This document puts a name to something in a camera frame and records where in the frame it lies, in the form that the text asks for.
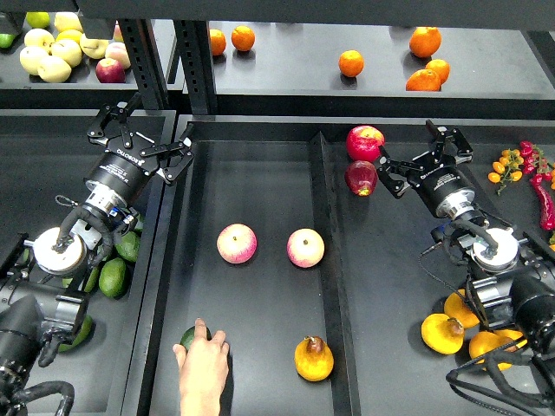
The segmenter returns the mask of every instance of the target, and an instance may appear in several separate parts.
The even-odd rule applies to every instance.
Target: black tray
[[[56,204],[57,194],[78,201],[88,196],[83,178],[102,154],[101,147],[89,144],[86,135],[95,115],[88,110],[0,112],[0,247],[17,232],[28,232],[34,239],[59,226],[69,208]],[[129,124],[132,131],[167,141],[173,121],[173,112],[136,111]],[[108,137],[112,133],[108,127]],[[49,367],[35,365],[31,370],[28,387],[46,380],[74,385],[72,415],[120,414],[162,188],[161,180],[153,180],[134,205],[146,217],[129,291],[119,300],[106,298],[98,289],[93,292],[88,308],[95,321],[92,338],[73,351],[59,354]],[[59,400],[59,396],[50,396],[32,402],[29,414],[52,415]]]
[[[180,118],[178,136],[188,120]],[[447,372],[468,359],[465,350],[442,356],[420,337],[422,320],[449,294],[418,264],[419,253],[433,243],[429,232],[445,221],[433,218],[415,192],[396,200],[378,185],[370,198],[358,198],[343,180],[349,163],[344,139],[354,125],[377,126],[392,157],[412,159],[427,149],[424,121],[195,119],[191,175],[163,203],[171,225],[163,230],[165,240],[157,233],[153,263],[159,266],[149,270],[152,290],[146,292],[144,325],[137,334],[147,341],[134,350],[134,357],[148,358],[132,363],[130,374],[142,385],[141,394],[127,400],[128,409],[178,412],[172,345],[202,316],[210,329],[224,329],[231,345],[222,414],[292,415],[310,409],[310,414],[429,415],[447,408],[455,415],[490,414],[445,382]],[[460,127],[473,146],[473,163],[462,169],[475,183],[481,206],[547,238],[526,181],[497,197],[486,176],[501,150],[523,139],[541,143],[552,157],[555,124],[435,122]],[[225,263],[216,250],[219,232],[235,222],[248,224],[258,236],[257,254],[242,266]],[[295,268],[285,253],[287,237],[301,227],[314,227],[326,242],[324,260],[313,270]],[[424,263],[452,285],[465,278],[442,253],[430,254]],[[295,372],[294,347],[308,333],[327,337],[337,348],[330,381],[310,384]],[[524,369],[506,374],[515,387],[533,390]],[[470,380],[492,385],[486,377]]]

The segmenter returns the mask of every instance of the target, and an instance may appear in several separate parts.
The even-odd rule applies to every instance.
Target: green avocado
[[[206,327],[206,339],[208,341],[212,339],[212,334],[210,334],[210,329],[208,329],[208,327]],[[194,327],[190,327],[187,331],[185,331],[185,333],[181,337],[180,344],[183,347],[185,347],[186,351],[189,351],[189,348],[191,347],[193,340],[194,340]]]
[[[81,325],[81,329],[79,329],[79,332],[77,333],[77,336],[75,337],[74,341],[69,345],[68,344],[60,345],[60,347],[58,347],[58,352],[65,353],[66,351],[69,351],[70,349],[77,347],[79,344],[81,344],[83,341],[87,339],[88,334],[90,334],[90,330],[92,328],[93,328],[93,318],[90,315],[85,315],[85,318],[83,319],[83,324]]]
[[[136,232],[130,231],[121,237],[121,243],[115,245],[118,254],[130,263],[137,262],[139,255],[140,238]]]
[[[123,259],[113,258],[102,267],[98,287],[107,297],[123,295],[127,290],[126,274],[127,266]]]

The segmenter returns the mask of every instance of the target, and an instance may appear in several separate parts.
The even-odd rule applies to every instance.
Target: red apple
[[[219,254],[229,263],[239,264],[249,260],[257,249],[257,237],[244,224],[231,224],[219,233]]]
[[[323,240],[310,228],[295,231],[287,241],[287,256],[298,267],[312,267],[323,257]]]
[[[357,160],[347,167],[345,182],[349,189],[359,197],[368,197],[378,181],[378,172],[374,165],[365,160]]]
[[[372,126],[358,126],[347,135],[347,153],[353,160],[373,162],[380,157],[379,146],[385,144],[382,132]]]
[[[125,82],[125,69],[115,59],[100,59],[96,64],[96,78],[103,84]]]

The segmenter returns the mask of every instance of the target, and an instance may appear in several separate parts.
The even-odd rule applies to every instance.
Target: black shelf
[[[100,146],[88,143],[86,129],[95,117],[90,110],[2,110],[3,136],[0,160],[6,174],[0,178],[0,247],[18,232],[35,239],[43,231],[59,226],[69,208],[55,202],[57,194],[83,201],[90,192],[83,183],[102,155]],[[169,141],[174,112],[136,111],[129,120],[154,140]],[[108,127],[107,135],[114,133]],[[128,292],[119,300],[106,298],[98,289],[90,299],[92,337],[80,347],[59,354],[46,368],[35,365],[28,387],[46,380],[65,380],[75,387],[75,416],[120,414],[127,384],[135,329],[147,279],[147,266],[158,222],[162,195],[161,180],[153,180],[134,205],[145,214],[140,259]],[[41,275],[36,268],[31,273]],[[49,284],[60,285],[55,279]],[[60,398],[50,396],[29,404],[29,415],[50,416]]]

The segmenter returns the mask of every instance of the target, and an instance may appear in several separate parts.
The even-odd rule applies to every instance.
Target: yellow apple
[[[102,59],[106,54],[108,40],[106,39],[88,39],[85,34],[81,35],[79,45],[83,54],[93,59]]]
[[[38,63],[38,75],[46,82],[64,82],[71,75],[71,67],[59,56],[45,56]]]
[[[38,75],[38,64],[49,53],[40,46],[26,46],[19,53],[19,62],[29,75]]]
[[[31,29],[23,39],[25,46],[39,46],[50,53],[50,45],[54,43],[54,37],[44,29]]]
[[[79,17],[76,13],[71,11],[59,11],[54,16],[54,27],[58,32],[63,32],[64,30],[75,29],[83,32],[83,27],[81,22],[79,22]]]
[[[71,68],[79,65],[83,57],[79,44],[71,39],[61,39],[52,43],[51,54],[61,57]]]

